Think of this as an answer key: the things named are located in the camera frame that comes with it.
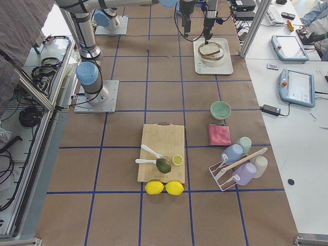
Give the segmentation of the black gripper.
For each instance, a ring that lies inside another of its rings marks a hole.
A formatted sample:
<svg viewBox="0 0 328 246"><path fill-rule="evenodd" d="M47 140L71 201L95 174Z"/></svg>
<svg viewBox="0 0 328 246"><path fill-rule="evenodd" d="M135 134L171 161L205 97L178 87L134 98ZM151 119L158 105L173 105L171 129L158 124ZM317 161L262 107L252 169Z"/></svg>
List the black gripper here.
<svg viewBox="0 0 328 246"><path fill-rule="evenodd" d="M181 12L183 36L187 37L191 31L191 12Z"/></svg>
<svg viewBox="0 0 328 246"><path fill-rule="evenodd" d="M213 26L214 26L214 10L212 11L208 10L205 14L204 23L203 23L203 36L204 36L205 45L207 45L210 39L212 38Z"/></svg>

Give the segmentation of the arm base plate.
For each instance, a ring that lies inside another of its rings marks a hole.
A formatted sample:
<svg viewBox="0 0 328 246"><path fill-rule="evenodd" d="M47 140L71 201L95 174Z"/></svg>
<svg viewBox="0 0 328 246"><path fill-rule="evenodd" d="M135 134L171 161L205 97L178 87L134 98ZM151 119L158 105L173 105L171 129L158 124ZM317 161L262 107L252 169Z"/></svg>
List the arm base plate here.
<svg viewBox="0 0 328 246"><path fill-rule="evenodd" d="M95 35L98 36L116 36L126 35L128 26L127 16L117 16L110 20L106 27L98 25L95 30Z"/></svg>
<svg viewBox="0 0 328 246"><path fill-rule="evenodd" d="M104 80L103 88L97 98L92 99L91 95L85 94L83 87L80 87L79 93L81 96L75 102L75 113L114 113L118 95L118 80Z"/></svg>

